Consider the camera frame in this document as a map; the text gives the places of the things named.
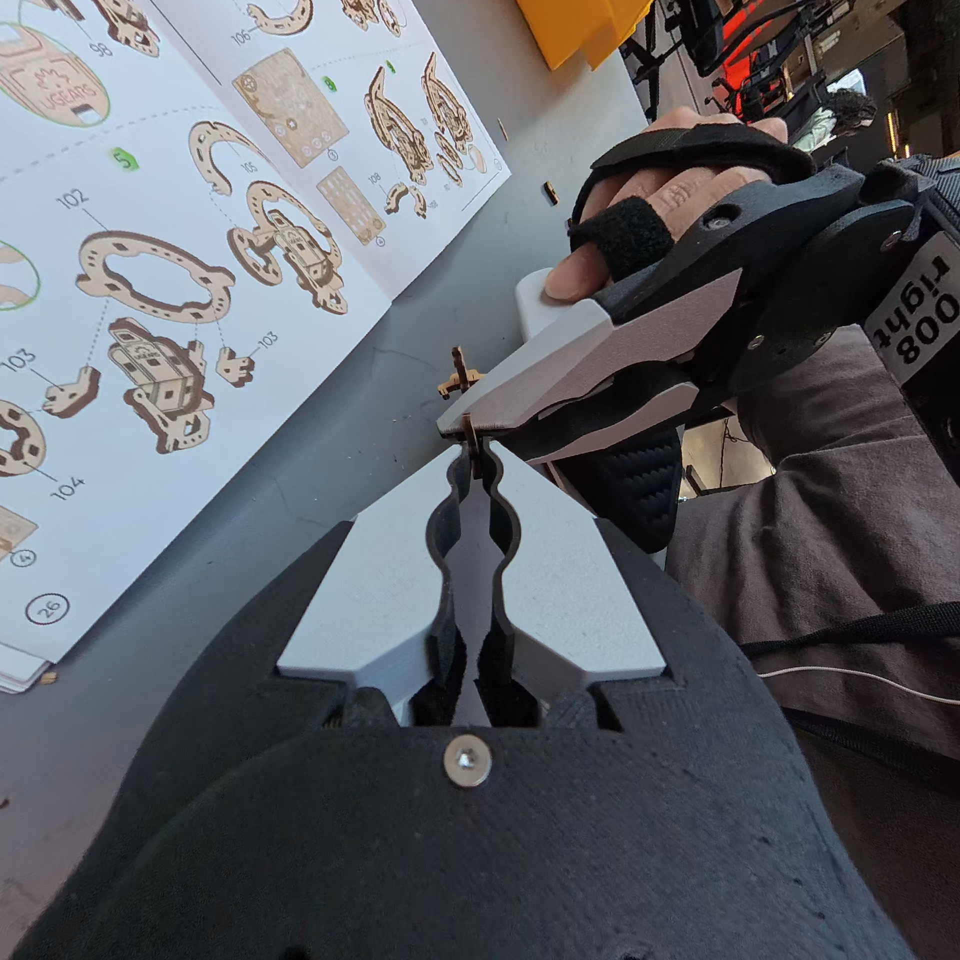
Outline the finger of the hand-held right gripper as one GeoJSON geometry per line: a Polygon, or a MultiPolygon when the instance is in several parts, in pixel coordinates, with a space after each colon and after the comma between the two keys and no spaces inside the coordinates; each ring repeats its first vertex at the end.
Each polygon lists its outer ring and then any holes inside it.
{"type": "Polygon", "coordinates": [[[487,382],[487,443],[529,464],[614,447],[687,414],[700,392],[678,366],[498,366],[487,382]]]}
{"type": "Polygon", "coordinates": [[[452,437],[466,414],[478,431],[516,429],[627,367],[691,353],[732,307],[741,274],[732,270],[620,324],[592,298],[560,309],[438,417],[438,433],[452,437]]]}

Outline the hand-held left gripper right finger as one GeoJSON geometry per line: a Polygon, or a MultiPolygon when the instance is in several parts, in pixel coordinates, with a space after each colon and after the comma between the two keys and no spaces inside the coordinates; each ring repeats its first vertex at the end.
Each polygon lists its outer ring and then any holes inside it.
{"type": "Polygon", "coordinates": [[[597,517],[497,440],[482,445],[493,574],[478,693],[494,727],[534,727],[570,695],[661,678],[666,661],[597,517]]]}

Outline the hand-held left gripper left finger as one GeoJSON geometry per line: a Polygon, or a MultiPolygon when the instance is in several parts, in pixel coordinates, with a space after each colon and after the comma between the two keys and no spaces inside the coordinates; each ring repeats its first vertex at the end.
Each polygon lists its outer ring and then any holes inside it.
{"type": "Polygon", "coordinates": [[[356,515],[277,660],[283,677],[378,690],[402,727],[428,723],[423,691],[440,714],[456,704],[447,557],[471,482],[470,454],[454,445],[356,515]]]}

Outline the small wooden cross-piece assembly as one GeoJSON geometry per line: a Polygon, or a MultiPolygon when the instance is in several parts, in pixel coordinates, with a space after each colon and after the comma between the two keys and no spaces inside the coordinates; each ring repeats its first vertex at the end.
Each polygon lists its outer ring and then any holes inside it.
{"type": "MultiPolygon", "coordinates": [[[[484,374],[468,366],[462,347],[455,345],[451,349],[453,372],[450,377],[438,385],[438,393],[444,401],[449,401],[454,393],[464,395],[474,387],[484,374]]],[[[453,433],[443,434],[447,442],[459,445],[469,456],[472,478],[481,481],[485,489],[489,488],[489,467],[487,466],[486,447],[482,438],[474,428],[472,416],[462,414],[453,433]]]]}

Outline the person's right hand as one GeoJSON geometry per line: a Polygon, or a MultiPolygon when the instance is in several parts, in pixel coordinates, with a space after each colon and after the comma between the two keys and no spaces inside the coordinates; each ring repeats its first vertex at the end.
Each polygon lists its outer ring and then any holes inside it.
{"type": "MultiPolygon", "coordinates": [[[[582,210],[582,220],[630,198],[646,201],[673,239],[725,197],[769,176],[745,166],[693,166],[683,170],[647,169],[620,173],[596,183],[582,210]]],[[[576,303],[612,284],[611,271],[598,247],[587,242],[549,272],[544,294],[562,303],[576,303]]]]}

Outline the person's grey shirt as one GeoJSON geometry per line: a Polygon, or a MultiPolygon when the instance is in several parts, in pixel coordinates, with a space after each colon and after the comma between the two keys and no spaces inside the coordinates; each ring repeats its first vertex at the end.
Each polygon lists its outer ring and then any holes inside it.
{"type": "MultiPolygon", "coordinates": [[[[958,637],[816,645],[815,632],[958,600],[958,489],[883,498],[765,486],[680,506],[667,572],[742,647],[783,707],[958,761],[958,637]]],[[[958,958],[958,793],[806,732],[799,746],[851,860],[919,958],[958,958]]]]}

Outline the black office chair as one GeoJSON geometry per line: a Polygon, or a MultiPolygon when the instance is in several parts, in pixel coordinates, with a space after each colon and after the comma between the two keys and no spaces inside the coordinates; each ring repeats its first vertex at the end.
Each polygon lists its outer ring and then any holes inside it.
{"type": "Polygon", "coordinates": [[[718,113],[711,82],[724,45],[717,2],[652,2],[619,47],[646,120],[652,123],[678,107],[718,113]]]}

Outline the yellow plastic bin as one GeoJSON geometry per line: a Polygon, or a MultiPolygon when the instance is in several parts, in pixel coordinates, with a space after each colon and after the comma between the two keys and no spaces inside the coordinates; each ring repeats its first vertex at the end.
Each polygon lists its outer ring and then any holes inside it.
{"type": "Polygon", "coordinates": [[[591,69],[600,66],[634,34],[653,1],[517,1],[538,49],[551,70],[576,53],[591,69]]]}

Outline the white assembly instruction booklet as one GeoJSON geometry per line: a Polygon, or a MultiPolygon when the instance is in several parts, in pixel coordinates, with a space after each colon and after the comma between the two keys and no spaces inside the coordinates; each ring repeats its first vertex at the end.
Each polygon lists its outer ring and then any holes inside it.
{"type": "Polygon", "coordinates": [[[510,176],[412,2],[2,2],[2,691],[510,176]]]}

